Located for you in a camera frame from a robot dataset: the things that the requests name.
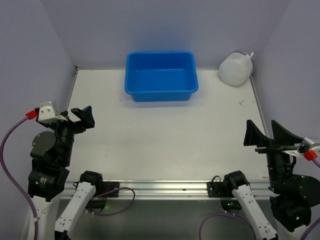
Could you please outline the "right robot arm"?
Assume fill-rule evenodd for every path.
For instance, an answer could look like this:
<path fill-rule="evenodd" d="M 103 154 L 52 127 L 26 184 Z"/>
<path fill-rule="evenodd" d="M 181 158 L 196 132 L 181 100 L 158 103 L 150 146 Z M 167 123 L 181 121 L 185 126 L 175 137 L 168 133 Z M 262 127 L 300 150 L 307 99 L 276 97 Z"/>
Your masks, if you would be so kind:
<path fill-rule="evenodd" d="M 311 208 L 320 203 L 320 181 L 308 175 L 294 174 L 298 158 L 320 164 L 320 141 L 299 137 L 277 121 L 271 122 L 273 138 L 265 136 L 252 120 L 246 122 L 244 146 L 255 146 L 265 154 L 269 176 L 270 208 L 277 230 L 256 203 L 249 182 L 241 171 L 224 176 L 223 185 L 240 203 L 255 237 L 259 240 L 305 240 L 320 221 L 311 222 Z"/>

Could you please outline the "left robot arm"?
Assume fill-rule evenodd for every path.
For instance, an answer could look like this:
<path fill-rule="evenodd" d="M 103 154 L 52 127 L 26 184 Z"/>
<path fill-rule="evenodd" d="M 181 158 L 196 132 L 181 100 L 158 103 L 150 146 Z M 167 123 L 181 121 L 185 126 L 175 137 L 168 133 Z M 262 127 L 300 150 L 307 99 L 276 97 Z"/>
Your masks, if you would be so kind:
<path fill-rule="evenodd" d="M 32 201 L 33 216 L 29 230 L 37 240 L 69 240 L 76 221 L 90 199 L 102 193 L 102 174 L 85 171 L 81 174 L 71 202 L 61 216 L 57 216 L 59 202 L 69 175 L 75 135 L 95 127 L 90 105 L 73 108 L 78 117 L 70 120 L 67 111 L 57 112 L 52 102 L 42 103 L 35 109 L 36 122 L 49 128 L 32 141 L 32 170 L 28 176 L 27 194 Z"/>

